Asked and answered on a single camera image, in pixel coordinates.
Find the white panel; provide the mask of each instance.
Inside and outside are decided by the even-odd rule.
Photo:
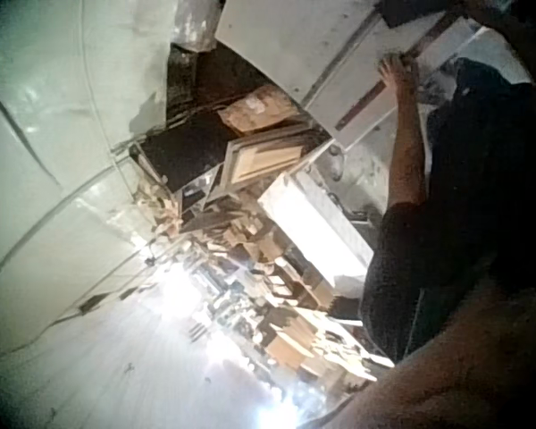
[[[99,283],[94,290],[92,290],[88,297],[96,295],[98,293],[107,293],[121,290],[123,288],[128,289],[129,287],[136,287],[134,284],[138,280],[138,277],[145,278],[146,273],[141,273],[141,271],[147,268],[145,264],[145,257],[141,254],[133,257],[127,261],[122,267],[115,270],[107,279]]]
[[[229,0],[216,37],[301,101],[374,3]]]
[[[133,250],[88,209],[67,206],[0,273],[0,352],[35,339]]]
[[[361,297],[373,251],[305,172],[282,174],[258,201],[338,293]]]
[[[111,164],[131,121],[163,122],[173,13],[169,0],[0,4],[0,100],[67,192]]]
[[[0,261],[61,195],[0,112]]]
[[[420,70],[437,70],[473,35],[473,28],[468,22],[459,19],[419,56],[418,62],[422,66]],[[395,108],[395,96],[389,91],[383,91],[345,129],[340,132],[333,129],[331,133],[342,145],[349,147],[367,134],[375,125],[383,121]]]
[[[308,111],[327,130],[367,94],[381,76],[377,71],[380,59],[388,52],[406,52],[440,19],[442,13],[389,29],[379,21],[353,54],[336,70]]]
[[[204,339],[191,344],[186,321],[163,320],[155,292],[57,324],[1,358],[6,426],[258,427],[275,405],[270,391],[237,364],[212,361]]]

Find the bright light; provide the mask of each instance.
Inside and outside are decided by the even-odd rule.
[[[236,343],[222,332],[215,332],[206,344],[206,354],[213,362],[240,360],[242,353]]]
[[[257,333],[254,334],[254,337],[252,337],[252,342],[254,344],[260,344],[263,339],[264,339],[264,336],[262,335],[262,333],[257,332]]]
[[[258,429],[295,429],[297,426],[297,408],[291,400],[273,408],[262,408],[259,414]]]
[[[277,257],[276,259],[274,259],[274,263],[277,265],[277,266],[286,266],[288,264],[288,261],[286,261],[286,259],[284,259],[283,257]]]
[[[281,388],[273,386],[270,388],[270,391],[272,392],[272,395],[277,402],[282,401],[282,389]]]
[[[200,292],[193,286],[181,264],[171,267],[164,276],[162,288],[161,316],[164,319],[189,317],[200,303]]]

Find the white wall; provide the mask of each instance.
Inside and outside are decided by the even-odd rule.
[[[164,121],[174,4],[0,2],[0,354],[152,238],[110,149]]]

